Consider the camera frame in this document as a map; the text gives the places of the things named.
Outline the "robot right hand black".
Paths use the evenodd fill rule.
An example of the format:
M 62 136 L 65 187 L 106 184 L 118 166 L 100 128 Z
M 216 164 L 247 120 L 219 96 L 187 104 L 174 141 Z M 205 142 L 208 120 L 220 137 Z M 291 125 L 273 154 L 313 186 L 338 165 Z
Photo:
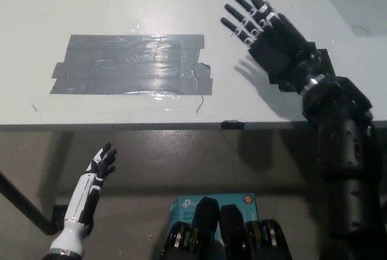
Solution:
M 246 14 L 226 4 L 224 8 L 239 24 L 227 18 L 222 18 L 221 23 L 248 46 L 249 54 L 267 73 L 270 83 L 300 94 L 327 77 L 316 45 L 307 41 L 268 1 L 235 1 Z

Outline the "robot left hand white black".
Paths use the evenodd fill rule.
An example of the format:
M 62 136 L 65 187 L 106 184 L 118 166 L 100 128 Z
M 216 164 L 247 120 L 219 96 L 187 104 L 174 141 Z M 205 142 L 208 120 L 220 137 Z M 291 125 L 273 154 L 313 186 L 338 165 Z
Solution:
M 94 226 L 94 213 L 99 202 L 103 184 L 107 176 L 114 172 L 116 149 L 107 143 L 99 149 L 90 161 L 85 172 L 80 176 L 64 220 L 80 223 L 86 229 L 86 235 L 90 235 Z

